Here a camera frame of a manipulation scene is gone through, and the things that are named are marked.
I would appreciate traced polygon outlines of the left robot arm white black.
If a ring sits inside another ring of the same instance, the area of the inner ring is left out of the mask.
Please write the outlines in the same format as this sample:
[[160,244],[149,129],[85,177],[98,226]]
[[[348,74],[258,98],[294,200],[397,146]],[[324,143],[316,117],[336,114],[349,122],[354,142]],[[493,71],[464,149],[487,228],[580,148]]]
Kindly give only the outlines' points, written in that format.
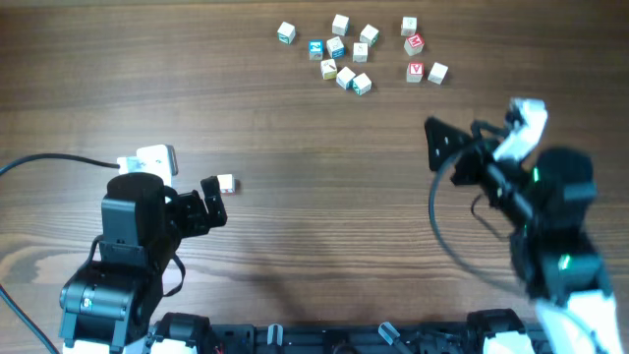
[[162,276],[185,238],[207,234],[228,216],[217,177],[180,194],[145,172],[119,175],[107,184],[101,203],[102,233],[60,293],[60,337],[104,346],[111,353],[144,336],[167,293]]

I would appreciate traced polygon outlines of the red sided base block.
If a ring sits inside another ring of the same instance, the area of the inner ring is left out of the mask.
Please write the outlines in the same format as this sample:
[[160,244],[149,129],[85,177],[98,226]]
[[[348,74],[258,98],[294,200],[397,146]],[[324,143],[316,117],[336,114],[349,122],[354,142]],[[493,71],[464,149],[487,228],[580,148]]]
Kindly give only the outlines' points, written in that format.
[[236,179],[232,174],[216,176],[221,194],[234,194],[236,192]]

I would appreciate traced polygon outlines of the blue P letter block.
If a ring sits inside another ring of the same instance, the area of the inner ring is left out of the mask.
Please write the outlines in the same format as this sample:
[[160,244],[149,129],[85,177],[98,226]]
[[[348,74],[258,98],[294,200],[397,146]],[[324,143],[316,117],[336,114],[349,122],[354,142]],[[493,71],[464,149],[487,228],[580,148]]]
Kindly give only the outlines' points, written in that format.
[[356,74],[349,67],[344,67],[337,73],[336,83],[343,89],[350,89],[355,78]]

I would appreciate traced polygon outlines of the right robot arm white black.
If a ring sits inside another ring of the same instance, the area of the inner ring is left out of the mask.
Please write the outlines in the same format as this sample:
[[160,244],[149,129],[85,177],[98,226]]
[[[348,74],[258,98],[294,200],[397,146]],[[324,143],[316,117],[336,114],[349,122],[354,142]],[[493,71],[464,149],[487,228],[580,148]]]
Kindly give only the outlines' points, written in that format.
[[466,133],[435,117],[425,123],[429,168],[429,221],[436,192],[452,169],[455,185],[478,185],[489,204],[513,224],[511,263],[535,303],[555,353],[620,353],[616,299],[602,255],[584,227],[597,196],[590,158],[571,148],[549,148],[527,170],[545,120],[510,113],[504,128],[476,121]]

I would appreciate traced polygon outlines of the yellow sided picture block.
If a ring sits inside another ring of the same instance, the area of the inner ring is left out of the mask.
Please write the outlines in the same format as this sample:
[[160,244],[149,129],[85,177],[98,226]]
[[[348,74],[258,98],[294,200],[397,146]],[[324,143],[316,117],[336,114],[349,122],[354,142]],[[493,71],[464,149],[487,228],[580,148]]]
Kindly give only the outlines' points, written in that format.
[[337,65],[334,59],[326,59],[320,62],[320,71],[324,80],[335,79],[337,76]]

